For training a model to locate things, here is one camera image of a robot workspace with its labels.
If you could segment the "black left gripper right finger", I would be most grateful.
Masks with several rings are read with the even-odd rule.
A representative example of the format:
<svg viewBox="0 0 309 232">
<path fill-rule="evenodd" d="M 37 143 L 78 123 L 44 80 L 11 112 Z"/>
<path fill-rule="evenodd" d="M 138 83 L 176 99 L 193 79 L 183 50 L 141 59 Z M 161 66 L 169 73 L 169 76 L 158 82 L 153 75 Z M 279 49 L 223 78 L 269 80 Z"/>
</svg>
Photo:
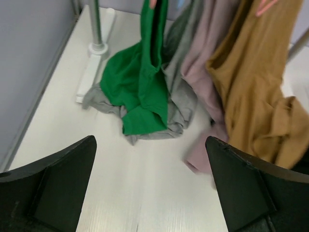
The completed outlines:
<svg viewBox="0 0 309 232">
<path fill-rule="evenodd" d="M 215 137 L 205 142 L 230 232 L 307 232 L 309 154 L 284 169 Z"/>
</svg>

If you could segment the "mustard brown tank top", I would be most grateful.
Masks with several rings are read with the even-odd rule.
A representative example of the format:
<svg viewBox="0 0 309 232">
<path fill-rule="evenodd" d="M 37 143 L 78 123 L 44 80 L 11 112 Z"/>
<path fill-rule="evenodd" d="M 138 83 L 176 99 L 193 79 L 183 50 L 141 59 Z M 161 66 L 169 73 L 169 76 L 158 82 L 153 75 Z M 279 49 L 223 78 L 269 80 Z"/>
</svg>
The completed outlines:
<svg viewBox="0 0 309 232">
<path fill-rule="evenodd" d="M 242 0 L 227 35 L 206 63 L 225 112 L 228 143 L 282 168 L 309 147 L 309 115 L 281 91 L 288 47 L 303 2 L 279 0 L 260 17 Z"/>
</svg>

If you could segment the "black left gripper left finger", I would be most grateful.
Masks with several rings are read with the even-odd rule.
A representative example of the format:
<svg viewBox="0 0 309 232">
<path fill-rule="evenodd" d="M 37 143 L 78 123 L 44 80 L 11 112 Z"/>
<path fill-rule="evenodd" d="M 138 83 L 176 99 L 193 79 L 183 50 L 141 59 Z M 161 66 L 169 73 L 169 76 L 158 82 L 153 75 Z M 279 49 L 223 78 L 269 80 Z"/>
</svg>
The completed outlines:
<svg viewBox="0 0 309 232">
<path fill-rule="evenodd" d="M 69 147 L 0 174 L 2 232 L 74 232 L 92 172 L 97 142 Z"/>
</svg>

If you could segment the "mauve pink tank top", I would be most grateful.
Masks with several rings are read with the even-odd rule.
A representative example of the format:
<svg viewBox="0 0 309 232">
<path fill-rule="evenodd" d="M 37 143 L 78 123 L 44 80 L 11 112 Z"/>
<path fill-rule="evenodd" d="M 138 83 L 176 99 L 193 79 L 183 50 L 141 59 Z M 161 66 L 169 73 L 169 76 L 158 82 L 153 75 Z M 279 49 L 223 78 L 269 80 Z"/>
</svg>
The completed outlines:
<svg viewBox="0 0 309 232">
<path fill-rule="evenodd" d="M 201 133 L 185 162 L 197 173 L 211 173 L 205 148 L 209 136 L 228 140 L 224 110 L 217 90 L 206 69 L 206 61 L 227 35 L 239 7 L 238 0 L 205 0 L 202 16 L 193 42 L 181 66 L 183 79 L 191 86 L 205 110 L 213 120 L 211 127 Z"/>
</svg>

